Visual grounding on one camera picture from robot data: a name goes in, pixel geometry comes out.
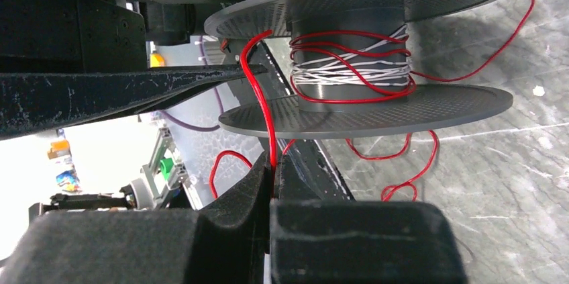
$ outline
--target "purple cable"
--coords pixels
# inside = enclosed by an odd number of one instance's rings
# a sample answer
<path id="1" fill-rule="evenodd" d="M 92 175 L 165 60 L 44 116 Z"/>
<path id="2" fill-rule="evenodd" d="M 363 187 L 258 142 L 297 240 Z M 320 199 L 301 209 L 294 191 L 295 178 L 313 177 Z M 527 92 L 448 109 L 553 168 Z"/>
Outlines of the purple cable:
<path id="1" fill-rule="evenodd" d="M 207 60 L 205 58 L 205 52 L 203 50 L 203 36 L 199 36 L 198 41 L 199 41 L 199 52 L 201 54 L 201 58 L 203 59 L 203 64 L 207 66 Z M 219 105 L 220 113 L 223 114 L 225 112 L 225 110 L 223 109 L 223 102 L 221 101 L 221 96 L 219 96 L 219 91 L 217 90 L 217 87 L 213 88 L 213 92 L 215 93 L 215 98 L 217 99 L 217 104 Z M 188 130 L 192 130 L 192 131 L 196 131 L 196 132 L 213 132 L 213 131 L 217 131 L 219 129 L 219 125 L 212 126 L 210 128 L 202 128 L 199 126 L 194 126 L 194 125 L 188 124 L 186 122 L 182 122 L 182 121 L 178 120 L 177 118 L 175 118 L 174 116 L 171 116 L 166 111 L 160 111 L 160 114 L 162 114 L 165 118 L 170 120 L 172 123 L 174 123 L 174 124 L 176 124 L 182 128 L 186 128 Z"/>

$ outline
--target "purple wire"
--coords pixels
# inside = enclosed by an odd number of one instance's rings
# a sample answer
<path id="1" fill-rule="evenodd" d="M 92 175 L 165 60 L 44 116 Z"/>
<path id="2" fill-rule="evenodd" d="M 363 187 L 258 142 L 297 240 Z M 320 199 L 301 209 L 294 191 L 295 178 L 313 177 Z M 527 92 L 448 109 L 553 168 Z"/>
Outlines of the purple wire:
<path id="1" fill-rule="evenodd" d="M 203 59 L 203 64 L 207 66 L 207 60 L 205 58 L 205 51 L 203 50 L 203 36 L 199 36 L 198 41 L 199 41 L 199 52 L 201 54 L 201 58 Z M 215 93 L 215 98 L 217 99 L 217 104 L 219 105 L 220 113 L 223 114 L 225 112 L 225 110 L 223 109 L 223 102 L 221 101 L 221 96 L 219 96 L 219 91 L 217 90 L 217 87 L 213 88 L 213 92 Z M 174 123 L 174 124 L 176 124 L 182 128 L 186 128 L 188 130 L 192 130 L 192 131 L 196 131 L 196 132 L 213 132 L 213 131 L 217 131 L 219 129 L 219 125 L 212 126 L 210 128 L 202 128 L 199 126 L 194 126 L 194 125 L 188 124 L 186 122 L 182 122 L 182 121 L 178 120 L 177 118 L 175 118 L 174 116 L 170 115 L 166 111 L 160 111 L 160 114 L 162 114 L 165 118 L 167 118 L 172 123 Z"/>

